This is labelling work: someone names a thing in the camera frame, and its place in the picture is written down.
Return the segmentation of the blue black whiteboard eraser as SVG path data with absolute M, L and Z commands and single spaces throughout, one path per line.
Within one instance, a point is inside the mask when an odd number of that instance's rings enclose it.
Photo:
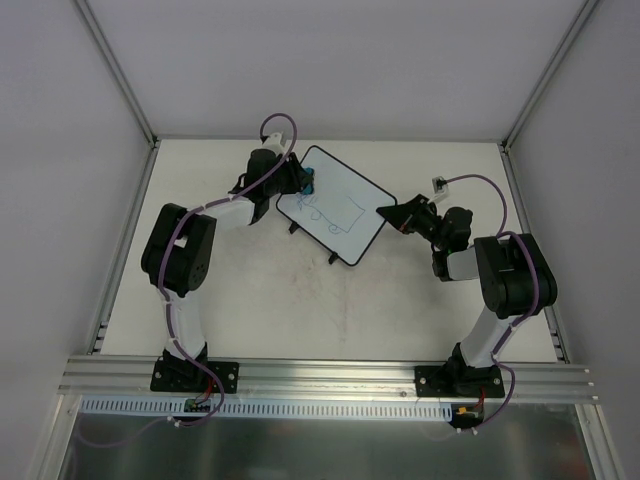
M 303 175 L 301 176 L 301 191 L 302 195 L 311 195 L 314 193 L 314 177 L 315 171 L 311 167 L 303 169 Z

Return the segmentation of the white whiteboard black frame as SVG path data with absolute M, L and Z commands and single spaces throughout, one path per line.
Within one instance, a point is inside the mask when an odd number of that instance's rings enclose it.
M 309 147 L 301 166 L 313 170 L 313 191 L 283 194 L 276 209 L 333 261 L 357 265 L 385 224 L 377 209 L 397 205 L 396 197 L 317 145 Z

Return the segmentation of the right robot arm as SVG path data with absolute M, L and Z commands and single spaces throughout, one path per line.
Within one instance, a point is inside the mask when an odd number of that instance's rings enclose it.
M 443 282 L 479 281 L 484 307 L 471 332 L 456 343 L 439 367 L 414 368 L 420 398 L 503 398 L 498 357 L 515 330 L 553 305 L 558 286 L 536 240 L 506 232 L 473 239 L 473 214 L 452 207 L 444 215 L 418 195 L 377 213 L 404 235 L 417 233 L 430 242 L 432 267 Z

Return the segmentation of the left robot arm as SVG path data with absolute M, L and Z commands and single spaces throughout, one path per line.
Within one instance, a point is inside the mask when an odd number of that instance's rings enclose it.
M 162 300 L 167 343 L 155 363 L 155 392 L 234 394 L 239 365 L 211 361 L 197 290 L 210 267 L 214 238 L 257 223 L 273 197 L 314 192 L 314 169 L 274 147 L 251 152 L 246 171 L 227 196 L 191 210 L 164 205 L 143 250 L 141 269 Z

